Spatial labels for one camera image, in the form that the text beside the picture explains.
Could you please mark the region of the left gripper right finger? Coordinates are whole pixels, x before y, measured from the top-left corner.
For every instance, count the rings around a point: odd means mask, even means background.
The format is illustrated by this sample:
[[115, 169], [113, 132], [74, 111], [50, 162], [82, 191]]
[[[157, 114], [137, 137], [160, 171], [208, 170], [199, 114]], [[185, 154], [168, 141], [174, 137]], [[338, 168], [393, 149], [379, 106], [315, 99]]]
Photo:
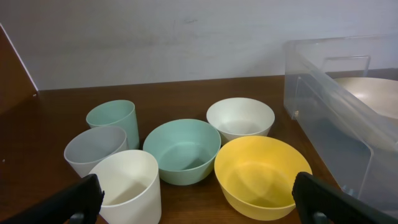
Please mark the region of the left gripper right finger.
[[302, 223], [388, 223], [397, 219], [343, 193], [308, 172], [295, 178], [292, 196]]

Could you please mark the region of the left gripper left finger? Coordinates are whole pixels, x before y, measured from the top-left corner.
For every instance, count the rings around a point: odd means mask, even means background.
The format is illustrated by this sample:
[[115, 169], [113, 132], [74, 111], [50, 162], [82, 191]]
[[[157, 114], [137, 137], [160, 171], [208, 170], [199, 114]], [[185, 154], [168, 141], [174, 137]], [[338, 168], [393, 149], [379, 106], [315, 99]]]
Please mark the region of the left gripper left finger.
[[89, 174], [2, 223], [95, 223], [103, 199], [97, 175]]

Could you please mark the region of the grey cup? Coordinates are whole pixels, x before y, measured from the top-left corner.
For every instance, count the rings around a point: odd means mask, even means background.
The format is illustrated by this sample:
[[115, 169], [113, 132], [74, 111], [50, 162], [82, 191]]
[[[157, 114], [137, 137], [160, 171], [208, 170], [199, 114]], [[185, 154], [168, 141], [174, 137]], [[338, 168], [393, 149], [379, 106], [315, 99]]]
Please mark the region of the grey cup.
[[84, 177], [103, 159], [125, 150], [128, 150], [125, 130], [117, 126], [103, 126], [89, 129], [73, 138], [63, 156], [75, 172]]

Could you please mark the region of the white cup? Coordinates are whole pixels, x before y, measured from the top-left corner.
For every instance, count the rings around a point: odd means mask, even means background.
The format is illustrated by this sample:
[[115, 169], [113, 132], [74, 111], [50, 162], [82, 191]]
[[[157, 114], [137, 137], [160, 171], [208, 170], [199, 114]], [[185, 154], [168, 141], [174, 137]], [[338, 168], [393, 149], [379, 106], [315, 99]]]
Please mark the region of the white cup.
[[104, 199], [99, 214], [108, 223], [158, 224], [162, 215], [159, 166], [142, 150], [115, 153], [92, 168]]

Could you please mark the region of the green cup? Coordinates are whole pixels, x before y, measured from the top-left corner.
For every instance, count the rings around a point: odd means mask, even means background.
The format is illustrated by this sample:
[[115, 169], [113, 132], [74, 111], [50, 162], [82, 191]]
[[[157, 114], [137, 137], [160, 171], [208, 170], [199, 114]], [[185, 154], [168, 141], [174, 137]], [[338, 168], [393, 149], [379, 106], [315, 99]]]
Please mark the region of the green cup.
[[126, 132], [130, 149], [139, 149], [140, 138], [135, 104], [128, 100], [114, 100], [98, 105], [86, 116], [90, 128], [118, 126]]

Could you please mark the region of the cream plate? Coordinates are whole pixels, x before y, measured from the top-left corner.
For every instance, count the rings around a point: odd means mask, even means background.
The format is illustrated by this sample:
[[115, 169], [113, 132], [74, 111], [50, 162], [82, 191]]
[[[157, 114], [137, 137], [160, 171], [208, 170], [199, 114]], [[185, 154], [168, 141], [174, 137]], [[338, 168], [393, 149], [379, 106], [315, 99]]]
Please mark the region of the cream plate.
[[347, 77], [336, 78], [335, 82], [377, 114], [397, 124], [397, 80]]

